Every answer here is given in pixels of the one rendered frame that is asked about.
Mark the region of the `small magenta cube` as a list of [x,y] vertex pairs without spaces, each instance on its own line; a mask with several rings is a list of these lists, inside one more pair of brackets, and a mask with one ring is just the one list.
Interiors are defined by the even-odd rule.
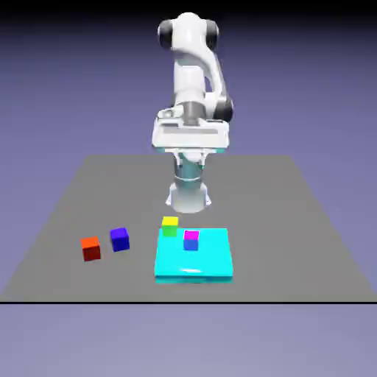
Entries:
[[199,249],[199,230],[184,230],[183,249],[186,251],[198,251]]

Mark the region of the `small blue cube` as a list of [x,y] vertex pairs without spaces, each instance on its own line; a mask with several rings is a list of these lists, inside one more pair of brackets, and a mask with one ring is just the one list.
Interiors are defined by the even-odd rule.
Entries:
[[130,237],[125,227],[112,229],[110,231],[110,241],[115,253],[130,249]]

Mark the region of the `small yellow cube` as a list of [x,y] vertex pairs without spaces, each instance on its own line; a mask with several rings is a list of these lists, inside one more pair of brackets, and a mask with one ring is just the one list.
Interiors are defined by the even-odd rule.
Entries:
[[161,223],[163,236],[176,237],[179,219],[177,216],[164,216]]

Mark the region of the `large cyan box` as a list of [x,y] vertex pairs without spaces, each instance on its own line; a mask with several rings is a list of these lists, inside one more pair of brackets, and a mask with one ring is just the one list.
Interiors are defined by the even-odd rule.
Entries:
[[[183,249],[184,230],[199,230],[198,251]],[[228,282],[233,279],[233,261],[226,228],[178,228],[176,237],[159,230],[155,280],[159,283]]]

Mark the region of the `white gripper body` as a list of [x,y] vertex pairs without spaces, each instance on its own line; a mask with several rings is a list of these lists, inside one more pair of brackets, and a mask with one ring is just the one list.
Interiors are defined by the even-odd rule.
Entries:
[[156,119],[152,145],[158,149],[227,149],[229,124],[199,119],[197,126],[186,126],[181,118]]

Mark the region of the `small red cube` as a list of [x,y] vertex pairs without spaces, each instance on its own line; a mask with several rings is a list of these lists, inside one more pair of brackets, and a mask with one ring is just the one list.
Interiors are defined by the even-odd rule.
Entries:
[[97,236],[80,239],[82,257],[85,262],[95,261],[101,258],[100,243]]

